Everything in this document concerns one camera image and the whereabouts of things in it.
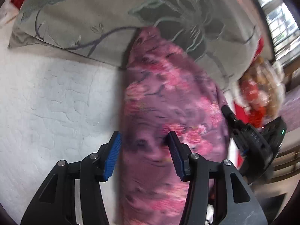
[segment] white fabric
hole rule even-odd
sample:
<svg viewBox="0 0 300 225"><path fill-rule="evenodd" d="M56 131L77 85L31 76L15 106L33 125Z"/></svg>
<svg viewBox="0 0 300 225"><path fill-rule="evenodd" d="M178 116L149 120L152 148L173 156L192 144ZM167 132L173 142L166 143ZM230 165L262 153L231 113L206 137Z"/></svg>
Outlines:
<svg viewBox="0 0 300 225"><path fill-rule="evenodd" d="M0 29L19 14L19 10L10 1L5 0L0 7Z"/></svg>
<svg viewBox="0 0 300 225"><path fill-rule="evenodd" d="M19 224L58 160L82 160L119 129L123 72L48 46L9 50L12 25L0 29L0 202ZM101 184L111 224L115 182Z"/></svg>

